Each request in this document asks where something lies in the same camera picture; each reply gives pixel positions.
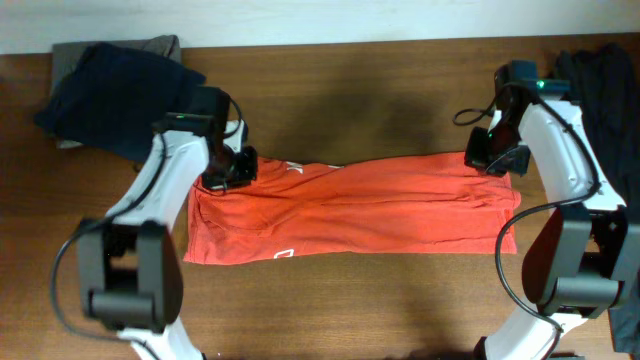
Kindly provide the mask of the red soccer t-shirt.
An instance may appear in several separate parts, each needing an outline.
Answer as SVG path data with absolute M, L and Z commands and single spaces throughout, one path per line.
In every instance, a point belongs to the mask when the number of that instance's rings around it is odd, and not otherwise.
M 185 261 L 239 265 L 325 253 L 490 254 L 520 205 L 508 176 L 460 153 L 346 166 L 260 158 L 246 187 L 188 197 Z

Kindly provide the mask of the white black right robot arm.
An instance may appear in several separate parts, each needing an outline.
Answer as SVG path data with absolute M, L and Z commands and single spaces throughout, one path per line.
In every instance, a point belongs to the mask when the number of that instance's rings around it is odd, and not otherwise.
M 639 221 L 606 179 L 584 130 L 579 106 L 564 100 L 556 80 L 516 80 L 497 86 L 472 131 L 465 163 L 487 175 L 522 174 L 535 160 L 546 203 L 507 220 L 497 235 L 495 266 L 516 308 L 481 338 L 476 359 L 550 359 L 569 331 L 626 302 L 639 270 Z M 506 233 L 536 213 L 550 217 L 522 263 L 519 297 L 501 260 Z

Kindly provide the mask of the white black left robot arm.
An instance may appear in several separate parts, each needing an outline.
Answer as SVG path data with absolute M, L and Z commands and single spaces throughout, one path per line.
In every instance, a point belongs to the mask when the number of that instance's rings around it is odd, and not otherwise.
M 214 190 L 247 185 L 257 155 L 243 120 L 169 113 L 155 127 L 129 190 L 104 219 L 78 229 L 82 310 L 142 359 L 201 359 L 180 319 L 184 285 L 171 232 L 196 181 Z

